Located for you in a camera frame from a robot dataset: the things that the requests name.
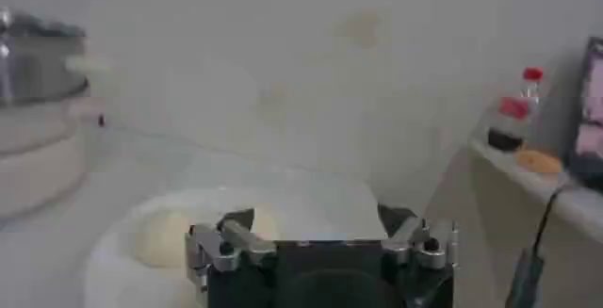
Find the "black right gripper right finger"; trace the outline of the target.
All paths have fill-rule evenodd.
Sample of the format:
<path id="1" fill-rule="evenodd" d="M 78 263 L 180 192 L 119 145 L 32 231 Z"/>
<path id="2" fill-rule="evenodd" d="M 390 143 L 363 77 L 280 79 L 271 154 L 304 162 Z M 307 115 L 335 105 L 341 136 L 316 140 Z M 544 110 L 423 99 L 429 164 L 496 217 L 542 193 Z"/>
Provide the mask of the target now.
<path id="1" fill-rule="evenodd" d="M 381 203 L 377 211 L 387 234 L 382 247 L 399 265 L 415 264 L 427 270 L 459 267 L 459 229 L 454 221 L 431 225 L 408 208 Z"/>

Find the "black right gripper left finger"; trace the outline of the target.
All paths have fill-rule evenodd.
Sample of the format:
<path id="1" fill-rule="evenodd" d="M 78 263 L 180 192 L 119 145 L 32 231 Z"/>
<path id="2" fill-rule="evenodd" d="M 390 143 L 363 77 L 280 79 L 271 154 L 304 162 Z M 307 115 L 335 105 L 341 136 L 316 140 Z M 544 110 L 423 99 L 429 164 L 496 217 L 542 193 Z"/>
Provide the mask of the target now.
<path id="1" fill-rule="evenodd" d="M 185 233 L 186 265 L 190 273 L 212 267 L 219 272 L 236 271 L 246 256 L 260 266 L 277 252 L 276 243 L 252 232 L 258 217 L 255 208 L 226 213 L 216 224 L 197 223 Z"/>

